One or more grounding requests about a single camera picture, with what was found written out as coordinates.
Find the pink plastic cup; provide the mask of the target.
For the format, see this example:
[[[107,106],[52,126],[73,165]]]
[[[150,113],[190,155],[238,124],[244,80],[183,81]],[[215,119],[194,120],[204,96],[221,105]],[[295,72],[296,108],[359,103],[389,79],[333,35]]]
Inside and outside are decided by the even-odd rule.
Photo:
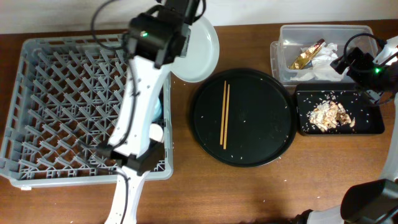
[[[149,138],[164,143],[164,129],[159,124],[152,123],[149,127]]]

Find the wooden chopstick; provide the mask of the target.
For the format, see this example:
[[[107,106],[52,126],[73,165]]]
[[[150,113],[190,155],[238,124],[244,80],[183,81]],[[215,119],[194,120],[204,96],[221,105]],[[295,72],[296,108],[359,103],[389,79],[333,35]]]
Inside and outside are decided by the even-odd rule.
[[[225,112],[226,112],[226,94],[227,94],[227,83],[226,83],[226,81],[224,81],[223,102],[222,102],[222,111],[221,111],[220,145],[223,145],[223,139],[224,139],[224,122],[225,122]]]
[[[226,111],[225,111],[226,114],[225,114],[224,139],[223,139],[224,150],[226,150],[227,138],[228,138],[229,98],[230,98],[230,84],[228,84],[228,91],[226,96]]]

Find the grey round plate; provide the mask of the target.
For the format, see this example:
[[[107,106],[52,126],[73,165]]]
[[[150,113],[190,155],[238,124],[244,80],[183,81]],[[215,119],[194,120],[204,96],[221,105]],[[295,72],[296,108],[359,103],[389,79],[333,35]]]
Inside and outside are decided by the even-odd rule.
[[[190,40],[184,58],[176,58],[171,72],[188,83],[206,80],[215,70],[220,56],[220,43],[215,28],[202,17],[190,26]]]

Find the food scraps pile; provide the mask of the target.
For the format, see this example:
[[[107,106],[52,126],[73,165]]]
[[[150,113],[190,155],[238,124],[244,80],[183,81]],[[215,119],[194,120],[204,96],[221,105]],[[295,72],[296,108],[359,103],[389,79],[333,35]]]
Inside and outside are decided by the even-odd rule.
[[[310,124],[316,126],[322,133],[338,126],[355,127],[356,120],[352,118],[339,102],[322,101],[312,111],[307,113]]]

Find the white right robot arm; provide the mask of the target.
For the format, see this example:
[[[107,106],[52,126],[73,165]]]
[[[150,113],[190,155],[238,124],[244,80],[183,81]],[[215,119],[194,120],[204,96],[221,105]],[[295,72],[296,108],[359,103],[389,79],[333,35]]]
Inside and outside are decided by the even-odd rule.
[[[385,131],[379,135],[295,138],[285,157],[292,167],[282,178],[283,215],[336,207],[349,188],[380,177],[396,121],[395,104],[382,105],[381,114]]]

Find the light blue plastic cup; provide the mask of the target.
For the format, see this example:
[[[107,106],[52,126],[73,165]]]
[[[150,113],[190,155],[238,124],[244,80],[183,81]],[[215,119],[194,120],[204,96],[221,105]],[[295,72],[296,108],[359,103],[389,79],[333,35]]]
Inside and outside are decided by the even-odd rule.
[[[156,101],[156,104],[155,104],[154,114],[152,117],[153,123],[162,118],[162,110],[163,110],[162,102],[161,102],[160,98],[158,98]]]

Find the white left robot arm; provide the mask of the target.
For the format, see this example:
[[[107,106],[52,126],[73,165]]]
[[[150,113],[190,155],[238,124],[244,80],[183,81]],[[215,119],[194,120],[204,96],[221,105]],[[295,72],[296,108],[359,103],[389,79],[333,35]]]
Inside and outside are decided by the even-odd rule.
[[[169,0],[130,20],[120,49],[129,57],[118,123],[96,152],[114,159],[116,189],[107,223],[136,223],[144,182],[164,153],[164,131],[152,122],[155,104],[177,57],[187,54],[190,25],[205,1]]]

